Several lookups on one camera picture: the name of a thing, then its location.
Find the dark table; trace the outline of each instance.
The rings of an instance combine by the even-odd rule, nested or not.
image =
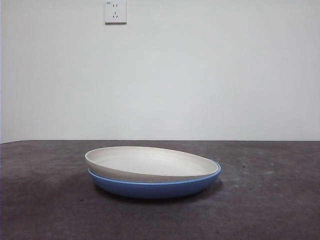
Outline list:
[[[142,200],[96,187],[84,154],[173,149],[221,164],[187,197]],[[31,140],[1,144],[2,240],[318,240],[320,142]]]

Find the white plate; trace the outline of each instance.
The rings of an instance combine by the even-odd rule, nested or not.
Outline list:
[[[140,183],[197,179],[218,171],[218,165],[201,156],[170,149],[113,146],[85,154],[89,169],[98,176]]]

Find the bowl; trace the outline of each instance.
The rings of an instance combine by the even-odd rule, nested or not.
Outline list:
[[[197,179],[174,182],[130,182],[109,179],[96,175],[90,169],[89,174],[100,188],[116,195],[138,199],[168,199],[195,194],[211,185],[219,176],[221,167],[208,176]]]
[[[181,182],[212,176],[219,165],[194,154],[156,147],[113,146],[91,150],[86,163],[97,176],[137,183]]]

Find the electrical outlet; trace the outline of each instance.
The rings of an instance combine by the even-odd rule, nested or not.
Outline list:
[[[127,23],[127,2],[125,0],[104,1],[104,23],[126,24]]]

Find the white wall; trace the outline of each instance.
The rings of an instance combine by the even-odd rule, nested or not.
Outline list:
[[[319,0],[1,1],[2,142],[320,140]]]

